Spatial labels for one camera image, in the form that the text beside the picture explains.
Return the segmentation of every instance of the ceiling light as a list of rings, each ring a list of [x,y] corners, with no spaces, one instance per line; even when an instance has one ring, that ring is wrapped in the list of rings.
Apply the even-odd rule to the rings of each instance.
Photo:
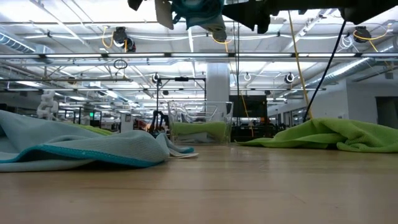
[[[74,91],[74,89],[43,89],[43,90],[53,90],[53,91]]]
[[[298,54],[299,57],[331,57],[329,53]],[[335,57],[354,57],[354,53],[335,53]]]
[[[398,53],[366,53],[363,57],[398,57]]]
[[[238,57],[291,57],[292,54],[273,54],[273,53],[259,53],[259,54],[248,54],[248,53],[238,53]]]
[[[159,53],[109,54],[108,57],[164,57],[164,54],[159,54]]]
[[[17,55],[13,55],[13,54],[2,54],[0,55],[0,58],[40,58],[39,55],[36,54],[17,54]]]
[[[69,98],[74,99],[74,100],[87,100],[86,98],[81,97],[81,96],[69,96]]]
[[[18,88],[18,89],[6,89],[7,91],[38,91],[38,89],[32,88]]]
[[[285,76],[285,82],[287,84],[290,84],[294,81],[294,78],[295,78],[294,75],[291,72],[289,72],[289,74]]]
[[[250,76],[250,74],[249,74],[248,72],[246,72],[246,74],[244,75],[244,79],[245,79],[246,81],[250,81],[251,76]]]
[[[28,85],[28,86],[32,86],[32,87],[40,87],[41,85],[36,83],[36,82],[28,82],[28,81],[19,81],[17,82],[19,84],[23,84],[23,85]]]
[[[47,54],[48,58],[98,58],[101,54]]]
[[[174,53],[172,57],[227,57],[228,54],[220,54],[220,53]]]
[[[101,91],[101,90],[107,90],[104,88],[84,88],[84,89],[77,89],[78,91]]]
[[[286,100],[286,98],[267,98],[267,100]]]

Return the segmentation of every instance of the light blue towel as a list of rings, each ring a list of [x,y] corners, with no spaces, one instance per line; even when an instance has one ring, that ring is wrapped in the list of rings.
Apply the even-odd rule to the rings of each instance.
[[[169,155],[190,157],[164,134],[144,131],[102,136],[78,126],[0,111],[0,172],[65,170],[104,161],[149,167]]]

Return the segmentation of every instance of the fabric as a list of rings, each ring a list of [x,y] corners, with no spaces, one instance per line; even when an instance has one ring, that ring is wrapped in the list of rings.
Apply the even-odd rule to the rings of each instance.
[[[223,7],[222,0],[173,0],[172,12],[177,14],[173,23],[176,24],[184,17],[187,30],[192,26],[212,23],[221,15]]]
[[[0,172],[64,170],[93,161],[149,167],[169,155],[190,157],[161,134],[144,131],[103,136],[75,125],[0,111]]]
[[[80,128],[87,129],[89,131],[92,131],[94,133],[97,133],[97,134],[100,134],[100,135],[103,135],[103,136],[108,136],[108,135],[114,134],[111,131],[108,131],[108,130],[105,130],[105,129],[101,129],[101,128],[92,127],[92,126],[89,126],[89,125],[73,124],[73,123],[70,123],[70,124],[76,125],[76,126],[78,126]]]
[[[361,121],[316,118],[281,131],[274,138],[239,142],[242,146],[398,152],[398,129]]]
[[[226,134],[226,123],[215,121],[209,123],[172,123],[171,132],[173,136],[184,136],[188,134],[208,133],[219,141],[223,141]]]

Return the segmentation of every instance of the white stuffed animal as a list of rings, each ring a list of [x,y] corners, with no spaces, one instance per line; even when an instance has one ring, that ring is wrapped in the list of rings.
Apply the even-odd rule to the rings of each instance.
[[[42,101],[37,107],[37,116],[47,120],[53,120],[55,117],[53,113],[58,112],[58,102],[54,101],[55,91],[45,90],[42,95]]]

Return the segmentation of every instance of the black screen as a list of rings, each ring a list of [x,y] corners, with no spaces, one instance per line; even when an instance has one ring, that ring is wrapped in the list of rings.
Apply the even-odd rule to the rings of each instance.
[[[267,117],[267,96],[243,96],[248,115],[251,118]],[[242,96],[230,95],[229,100],[234,103],[234,117],[246,117],[246,112],[244,110]]]

